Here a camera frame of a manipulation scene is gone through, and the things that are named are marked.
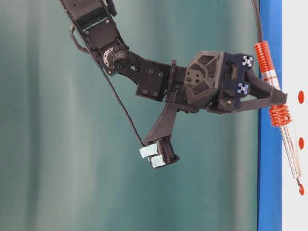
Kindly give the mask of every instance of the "red dot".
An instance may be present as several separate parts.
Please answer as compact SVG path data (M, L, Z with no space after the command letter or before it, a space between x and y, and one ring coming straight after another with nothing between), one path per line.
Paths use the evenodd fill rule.
M303 196L305 194L305 189L304 186L302 184L300 184L299 186L299 193Z
M302 137L299 138L298 145L299 145L300 149L304 148L305 142L304 142L304 139Z
M300 104L303 104L304 100L305 100L305 95L304 92L301 90L298 94L298 101Z

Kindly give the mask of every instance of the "spring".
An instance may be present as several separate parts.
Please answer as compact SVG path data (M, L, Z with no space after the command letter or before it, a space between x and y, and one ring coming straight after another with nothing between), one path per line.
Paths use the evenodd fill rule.
M257 58L259 61L260 69L262 73L274 70L274 64L271 59L270 49L267 42L260 42L255 45Z
M269 109L269 114L274 127L287 125L292 121L287 105L274 105Z

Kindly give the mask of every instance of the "robotic arm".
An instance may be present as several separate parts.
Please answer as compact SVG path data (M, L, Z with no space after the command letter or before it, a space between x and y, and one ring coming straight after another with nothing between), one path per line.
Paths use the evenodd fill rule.
M146 60L124 43L113 20L117 11L112 0L59 1L72 23L73 42L104 74L128 77L137 85L138 96L156 101L165 98L166 106L141 149L142 157L147 157L154 168L179 160L170 142L179 111L197 113L205 109L222 114L286 103L286 94L255 75L250 55L201 51L188 67L177 66L174 60L171 65ZM75 39L75 29L85 48ZM254 99L244 101L248 95Z

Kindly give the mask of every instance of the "teal wall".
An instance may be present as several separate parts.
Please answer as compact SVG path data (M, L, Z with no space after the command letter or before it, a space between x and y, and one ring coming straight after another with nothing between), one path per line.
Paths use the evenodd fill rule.
M248 0L115 0L140 56L186 66L197 51L254 54ZM257 229L257 111L179 113L181 160L153 170L58 1L0 8L0 230ZM144 137L164 105L112 77Z

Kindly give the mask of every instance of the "blue border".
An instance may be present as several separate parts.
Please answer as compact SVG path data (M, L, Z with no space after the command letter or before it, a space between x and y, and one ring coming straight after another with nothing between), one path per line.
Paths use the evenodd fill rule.
M260 0L260 11L264 40L282 84L282 0ZM258 230L282 230L282 139L268 109L259 112Z

